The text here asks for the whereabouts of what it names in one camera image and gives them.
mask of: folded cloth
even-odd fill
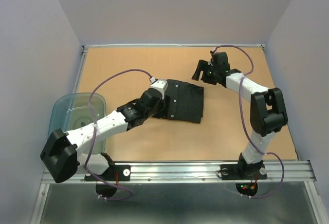
[[[173,79],[167,82],[166,107],[153,117],[200,124],[204,110],[204,88]]]

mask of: plastic bin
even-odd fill
[[[52,109],[48,136],[59,128],[65,132],[92,123],[93,116],[88,107],[89,97],[90,93],[76,93],[58,99]],[[106,102],[100,94],[93,95],[91,104],[98,120],[106,116]],[[95,145],[93,154],[104,152],[105,141]]]

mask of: wire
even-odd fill
[[[152,75],[149,74],[147,71],[144,71],[144,70],[141,70],[141,69],[129,69],[129,70],[125,70],[125,71],[122,71],[122,72],[119,72],[107,79],[105,79],[102,83],[100,83],[94,90],[93,92],[91,92],[90,94],[90,97],[89,97],[89,102],[88,102],[88,106],[90,108],[90,111],[92,112],[92,115],[93,115],[93,122],[94,122],[94,125],[97,125],[97,118],[96,118],[96,115],[95,115],[95,111],[94,111],[94,108],[92,106],[92,97],[93,95],[95,94],[95,92],[103,85],[105,84],[107,81],[119,76],[119,75],[122,75],[124,73],[127,73],[127,72],[131,72],[131,71],[140,71],[140,72],[143,72],[145,74],[147,74],[150,79],[152,78]],[[84,168],[87,170],[88,173],[90,173],[94,178],[96,178],[97,180],[103,182],[104,184],[107,184],[109,186],[112,186],[112,187],[115,187],[117,189],[122,189],[124,191],[127,191],[129,194],[125,197],[122,197],[122,198],[115,198],[115,199],[111,199],[111,198],[106,198],[106,197],[103,197],[101,195],[99,195],[98,197],[101,198],[101,199],[104,199],[105,201],[120,201],[120,200],[125,200],[125,199],[128,199],[130,198],[132,195],[133,195],[133,192],[126,188],[126,187],[123,187],[123,186],[120,186],[120,185],[115,185],[115,184],[111,184],[109,182],[107,182],[106,180],[103,180],[102,178],[100,178],[98,175],[94,174],[93,172],[91,172],[89,169],[88,169],[88,162],[90,160],[90,157],[92,156],[92,152],[93,152],[93,149],[94,149],[94,146],[95,146],[95,140],[96,140],[96,133],[97,133],[97,128],[96,126],[94,126],[94,133],[93,133],[93,137],[92,137],[92,142],[91,142],[91,145],[90,145],[90,149],[89,149],[89,153],[87,155],[87,159],[86,159],[86,162],[84,163]]]
[[[245,132],[245,135],[246,135],[248,141],[250,142],[250,144],[251,144],[251,145],[252,145],[252,146],[253,146],[253,147],[254,147],[254,148],[255,148],[260,154],[265,155],[265,156],[266,156],[266,155],[274,155],[274,156],[278,159],[278,161],[280,162],[281,167],[282,167],[282,176],[281,176],[280,183],[278,184],[278,186],[277,186],[273,191],[271,191],[270,193],[267,193],[267,194],[265,194],[265,195],[262,195],[262,196],[253,196],[253,197],[251,197],[251,196],[246,196],[246,195],[244,195],[244,196],[249,197],[249,198],[255,198],[255,199],[257,199],[257,198],[259,199],[259,198],[268,197],[268,196],[272,195],[273,193],[275,193],[275,192],[281,187],[281,185],[282,185],[282,183],[283,183],[283,179],[284,179],[284,174],[285,174],[285,172],[284,172],[283,161],[281,160],[281,158],[280,158],[276,153],[274,153],[274,152],[267,152],[267,153],[265,153],[265,152],[261,151],[261,150],[260,150],[260,149],[254,144],[254,142],[251,140],[251,138],[250,138],[250,136],[249,136],[249,134],[248,134],[247,128],[246,128],[246,123],[245,123],[245,120],[244,120],[243,109],[242,109],[242,85],[243,85],[243,80],[244,80],[244,78],[245,78],[247,75],[249,75],[249,74],[251,74],[251,73],[253,72],[254,64],[253,64],[253,61],[252,61],[250,55],[249,55],[246,51],[244,51],[242,48],[237,47],[237,46],[234,46],[234,45],[221,45],[221,46],[215,47],[214,50],[212,51],[212,53],[215,53],[215,52],[217,51],[217,49],[219,49],[219,48],[223,48],[223,47],[236,48],[236,49],[240,50],[242,53],[245,54],[245,56],[249,59],[249,61],[250,61],[250,63],[251,63],[251,70],[250,70],[249,72],[245,73],[245,74],[242,76],[242,78],[241,78],[241,80],[240,80],[240,85],[239,85],[239,108],[240,108],[240,115],[241,115],[241,122],[242,122],[243,131]]]

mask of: tabletop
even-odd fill
[[[221,85],[191,80],[198,60],[210,59],[208,47],[176,48],[90,48],[82,71],[78,92],[91,92],[99,83],[120,71],[140,68],[157,79],[176,79],[204,87],[204,112],[201,124],[150,118],[142,126],[107,139],[105,152],[114,160],[237,160],[248,140],[243,132],[238,95]],[[244,48],[254,62],[248,77],[273,88],[274,83],[261,48]],[[231,69],[248,72],[246,56],[234,48],[221,48],[228,55]],[[97,93],[106,100],[107,113],[139,98],[148,89],[149,78],[129,72],[104,84]],[[250,105],[243,101],[249,133]],[[268,147],[282,159],[297,159],[288,126],[276,134]]]

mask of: white wall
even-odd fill
[[[0,222],[29,223],[52,107],[81,47],[58,0],[0,1]]]
[[[83,45],[265,43],[291,0],[59,0]]]
[[[329,0],[292,0],[265,47],[298,154],[310,160],[329,213]]]

